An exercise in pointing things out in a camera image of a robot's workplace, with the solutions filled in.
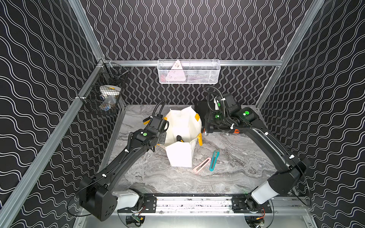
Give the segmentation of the large black yellow utility knife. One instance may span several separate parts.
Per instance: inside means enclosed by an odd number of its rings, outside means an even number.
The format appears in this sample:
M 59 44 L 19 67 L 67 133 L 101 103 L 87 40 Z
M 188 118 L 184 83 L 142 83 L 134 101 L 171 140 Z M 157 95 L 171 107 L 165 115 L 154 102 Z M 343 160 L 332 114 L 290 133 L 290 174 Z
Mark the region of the large black yellow utility knife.
M 178 142 L 184 142 L 184 140 L 182 139 L 182 137 L 180 135 L 177 135 L 176 140 Z

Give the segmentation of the white tote bag yellow handles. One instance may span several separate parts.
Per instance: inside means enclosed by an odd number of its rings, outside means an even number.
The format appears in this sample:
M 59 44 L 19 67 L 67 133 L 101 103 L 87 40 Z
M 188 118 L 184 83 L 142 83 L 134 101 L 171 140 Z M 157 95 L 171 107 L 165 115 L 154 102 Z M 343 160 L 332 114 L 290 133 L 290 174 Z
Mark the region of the white tote bag yellow handles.
M 182 110 L 171 109 L 166 118 L 169 127 L 162 148 L 166 151 L 170 165 L 191 168 L 198 136 L 202 130 L 202 120 L 191 106 Z M 177 135 L 180 135 L 184 142 L 178 142 Z

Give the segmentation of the teal utility knife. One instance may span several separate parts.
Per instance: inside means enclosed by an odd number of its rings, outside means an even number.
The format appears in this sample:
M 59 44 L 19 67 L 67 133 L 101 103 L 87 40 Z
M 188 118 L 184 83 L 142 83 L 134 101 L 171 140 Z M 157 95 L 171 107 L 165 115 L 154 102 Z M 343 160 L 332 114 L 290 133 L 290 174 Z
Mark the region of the teal utility knife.
M 212 157 L 211 157 L 211 164 L 209 166 L 209 170 L 211 172 L 214 171 L 215 169 L 215 166 L 216 166 L 216 163 L 217 163 L 217 160 L 218 160 L 218 157 L 219 157 L 219 154 L 220 154 L 220 151 L 219 150 L 215 150 L 212 154 Z

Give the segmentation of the pink utility knife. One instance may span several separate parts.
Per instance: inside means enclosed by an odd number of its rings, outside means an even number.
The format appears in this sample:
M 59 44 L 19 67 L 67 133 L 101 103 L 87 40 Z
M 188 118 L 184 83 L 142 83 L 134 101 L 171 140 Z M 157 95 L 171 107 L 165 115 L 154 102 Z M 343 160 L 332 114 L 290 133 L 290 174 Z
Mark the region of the pink utility knife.
M 211 162 L 211 157 L 208 157 L 205 160 L 203 160 L 199 165 L 193 168 L 194 174 L 198 174 L 210 162 Z

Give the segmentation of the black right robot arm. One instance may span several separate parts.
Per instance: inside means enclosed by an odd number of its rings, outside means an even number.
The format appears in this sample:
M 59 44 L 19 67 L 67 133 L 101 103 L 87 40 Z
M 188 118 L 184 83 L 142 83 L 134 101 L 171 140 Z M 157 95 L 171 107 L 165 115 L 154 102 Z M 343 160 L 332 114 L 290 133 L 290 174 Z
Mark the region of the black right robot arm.
M 289 150 L 266 128 L 260 116 L 251 108 L 245 107 L 233 113 L 232 119 L 238 121 L 239 125 L 228 123 L 228 117 L 224 117 L 222 111 L 210 110 L 204 119 L 206 133 L 212 133 L 215 129 L 238 130 L 248 136 L 266 154 L 277 170 L 246 196 L 249 210 L 255 211 L 269 199 L 289 193 L 304 177 L 306 169 L 310 165 L 309 160 L 290 154 Z

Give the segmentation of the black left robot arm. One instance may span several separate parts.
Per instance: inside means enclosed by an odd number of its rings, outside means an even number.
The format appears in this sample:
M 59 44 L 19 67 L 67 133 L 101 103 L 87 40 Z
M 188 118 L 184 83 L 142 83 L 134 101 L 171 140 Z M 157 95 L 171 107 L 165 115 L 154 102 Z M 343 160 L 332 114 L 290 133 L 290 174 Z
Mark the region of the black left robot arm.
M 114 186 L 131 166 L 157 144 L 164 144 L 166 132 L 149 132 L 140 129 L 130 133 L 126 147 L 103 170 L 93 177 L 83 177 L 80 182 L 79 204 L 100 221 L 108 219 L 117 209 Z

